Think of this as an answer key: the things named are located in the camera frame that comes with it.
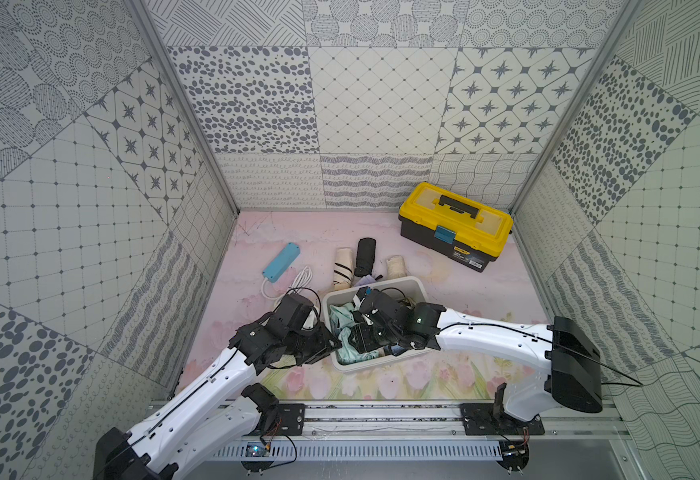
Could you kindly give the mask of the yellow black tool box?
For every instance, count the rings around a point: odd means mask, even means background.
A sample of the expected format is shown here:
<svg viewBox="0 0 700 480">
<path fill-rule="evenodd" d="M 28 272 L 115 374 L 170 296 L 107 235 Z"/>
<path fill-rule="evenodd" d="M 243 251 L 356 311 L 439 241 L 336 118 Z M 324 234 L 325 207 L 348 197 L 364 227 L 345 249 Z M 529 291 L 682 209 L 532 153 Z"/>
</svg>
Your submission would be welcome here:
<svg viewBox="0 0 700 480">
<path fill-rule="evenodd" d="M 398 218 L 403 237 L 477 272 L 500 257 L 513 229 L 509 214 L 426 182 Z"/>
</svg>

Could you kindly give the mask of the aluminium rail with mounts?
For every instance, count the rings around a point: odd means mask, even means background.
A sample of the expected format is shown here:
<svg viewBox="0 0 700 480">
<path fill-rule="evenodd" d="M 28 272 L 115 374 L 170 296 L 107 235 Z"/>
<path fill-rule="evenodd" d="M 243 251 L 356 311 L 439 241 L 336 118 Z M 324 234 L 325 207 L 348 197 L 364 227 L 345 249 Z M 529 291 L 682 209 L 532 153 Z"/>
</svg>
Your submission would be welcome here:
<svg viewBox="0 0 700 480">
<path fill-rule="evenodd" d="M 490 462 L 523 475 L 548 465 L 606 464 L 635 474 L 635 452 L 615 408 L 595 415 L 556 408 L 507 431 L 487 402 L 307 402 L 283 404 L 273 429 L 252 401 L 226 402 L 165 451 L 178 477 L 208 461 L 240 462 L 263 472 L 290 462 Z"/>
</svg>

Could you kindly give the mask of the beige umbrella right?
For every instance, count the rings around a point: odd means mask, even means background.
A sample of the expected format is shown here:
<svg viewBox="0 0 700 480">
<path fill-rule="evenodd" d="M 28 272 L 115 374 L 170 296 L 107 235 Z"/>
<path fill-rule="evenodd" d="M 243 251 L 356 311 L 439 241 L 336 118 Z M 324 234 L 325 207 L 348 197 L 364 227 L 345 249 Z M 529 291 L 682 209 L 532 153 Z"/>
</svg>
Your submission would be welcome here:
<svg viewBox="0 0 700 480">
<path fill-rule="evenodd" d="M 398 279 L 408 275 L 405 259 L 401 255 L 394 255 L 386 260 L 387 278 Z"/>
</svg>

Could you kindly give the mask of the mint green umbrella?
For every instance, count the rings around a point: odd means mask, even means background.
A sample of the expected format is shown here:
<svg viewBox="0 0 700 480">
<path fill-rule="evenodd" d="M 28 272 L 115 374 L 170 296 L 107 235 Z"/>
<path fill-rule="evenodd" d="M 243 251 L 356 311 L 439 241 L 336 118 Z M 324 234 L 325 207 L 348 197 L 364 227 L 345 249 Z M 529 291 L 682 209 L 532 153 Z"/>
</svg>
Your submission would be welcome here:
<svg viewBox="0 0 700 480">
<path fill-rule="evenodd" d="M 338 362 L 341 365 L 352 365 L 370 361 L 380 356 L 378 350 L 360 352 L 351 344 L 350 338 L 353 334 L 353 327 L 358 324 L 354 316 L 356 312 L 357 309 L 352 302 L 329 307 L 331 328 L 341 343 L 340 348 L 336 351 Z"/>
</svg>

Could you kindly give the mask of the white plastic storage box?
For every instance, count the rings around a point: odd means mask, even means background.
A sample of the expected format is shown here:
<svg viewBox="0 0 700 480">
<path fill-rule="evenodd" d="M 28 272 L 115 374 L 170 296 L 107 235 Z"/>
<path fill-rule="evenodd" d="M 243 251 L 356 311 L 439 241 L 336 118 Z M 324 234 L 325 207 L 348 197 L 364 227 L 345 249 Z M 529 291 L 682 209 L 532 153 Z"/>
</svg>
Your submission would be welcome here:
<svg viewBox="0 0 700 480">
<path fill-rule="evenodd" d="M 417 304 L 428 300 L 423 282 L 414 276 L 327 294 L 322 300 L 322 321 L 330 332 L 339 336 L 347 329 L 348 346 L 361 355 L 378 354 L 371 359 L 349 362 L 336 350 L 330 354 L 334 367 L 349 374 L 424 355 L 424 350 L 398 343 L 402 339 L 403 328 L 394 322 L 403 320 Z"/>
</svg>

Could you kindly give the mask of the lavender folded umbrella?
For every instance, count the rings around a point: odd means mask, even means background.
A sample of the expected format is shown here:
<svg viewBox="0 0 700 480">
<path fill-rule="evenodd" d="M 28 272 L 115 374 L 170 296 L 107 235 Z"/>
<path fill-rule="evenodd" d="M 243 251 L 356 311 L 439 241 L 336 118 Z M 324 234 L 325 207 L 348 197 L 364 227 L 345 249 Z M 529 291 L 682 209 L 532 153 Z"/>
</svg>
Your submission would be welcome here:
<svg viewBox="0 0 700 480">
<path fill-rule="evenodd" d="M 376 282 L 377 282 L 377 279 L 373 275 L 366 275 L 364 277 L 361 277 L 358 280 L 357 285 L 364 286 L 364 285 L 369 285 L 369 284 L 373 284 Z"/>
</svg>

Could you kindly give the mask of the black folded umbrella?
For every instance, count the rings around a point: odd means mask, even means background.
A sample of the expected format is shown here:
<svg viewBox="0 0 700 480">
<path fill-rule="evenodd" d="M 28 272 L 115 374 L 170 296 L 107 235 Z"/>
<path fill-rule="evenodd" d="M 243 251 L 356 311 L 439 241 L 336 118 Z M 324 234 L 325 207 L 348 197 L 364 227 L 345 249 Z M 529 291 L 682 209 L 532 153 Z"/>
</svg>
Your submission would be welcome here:
<svg viewBox="0 0 700 480">
<path fill-rule="evenodd" d="M 376 260 L 376 245 L 374 238 L 365 237 L 359 240 L 356 250 L 354 275 L 362 278 L 373 273 Z"/>
</svg>

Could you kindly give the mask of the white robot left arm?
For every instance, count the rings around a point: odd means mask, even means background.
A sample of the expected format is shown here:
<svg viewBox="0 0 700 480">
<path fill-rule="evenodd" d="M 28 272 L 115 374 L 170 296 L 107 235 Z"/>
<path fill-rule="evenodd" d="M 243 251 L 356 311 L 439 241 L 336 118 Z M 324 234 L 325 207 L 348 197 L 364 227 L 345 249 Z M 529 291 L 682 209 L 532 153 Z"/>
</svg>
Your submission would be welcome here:
<svg viewBox="0 0 700 480">
<path fill-rule="evenodd" d="M 229 346 L 178 396 L 124 432 L 112 428 L 98 441 L 96 479 L 184 479 L 221 447 L 278 422 L 278 398 L 259 375 L 285 356 L 313 364 L 341 342 L 307 298 L 290 293 L 274 311 L 240 327 Z"/>
</svg>

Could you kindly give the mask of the teal power strip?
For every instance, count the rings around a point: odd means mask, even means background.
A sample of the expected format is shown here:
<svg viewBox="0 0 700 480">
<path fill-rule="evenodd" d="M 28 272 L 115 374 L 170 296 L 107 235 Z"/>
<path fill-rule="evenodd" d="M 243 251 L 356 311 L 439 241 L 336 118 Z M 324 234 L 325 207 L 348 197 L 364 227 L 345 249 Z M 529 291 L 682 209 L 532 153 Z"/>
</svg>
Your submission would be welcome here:
<svg viewBox="0 0 700 480">
<path fill-rule="evenodd" d="M 293 242 L 288 243 L 265 267 L 263 277 L 271 283 L 276 283 L 299 257 L 300 253 L 301 249 L 297 244 Z"/>
</svg>

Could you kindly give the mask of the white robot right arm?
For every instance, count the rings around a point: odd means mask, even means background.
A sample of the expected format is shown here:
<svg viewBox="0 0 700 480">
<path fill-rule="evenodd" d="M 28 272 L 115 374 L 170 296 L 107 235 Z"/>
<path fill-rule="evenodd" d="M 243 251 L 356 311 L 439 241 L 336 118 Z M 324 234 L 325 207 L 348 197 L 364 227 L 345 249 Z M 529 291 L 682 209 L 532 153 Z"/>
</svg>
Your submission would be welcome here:
<svg viewBox="0 0 700 480">
<path fill-rule="evenodd" d="M 358 324 L 350 343 L 359 352 L 388 346 L 478 352 L 531 368 L 523 382 L 497 387 L 496 417 L 528 423 L 557 406 L 590 414 L 603 410 L 600 350 L 569 318 L 512 324 L 436 303 L 408 306 L 371 287 L 360 288 L 353 303 Z"/>
</svg>

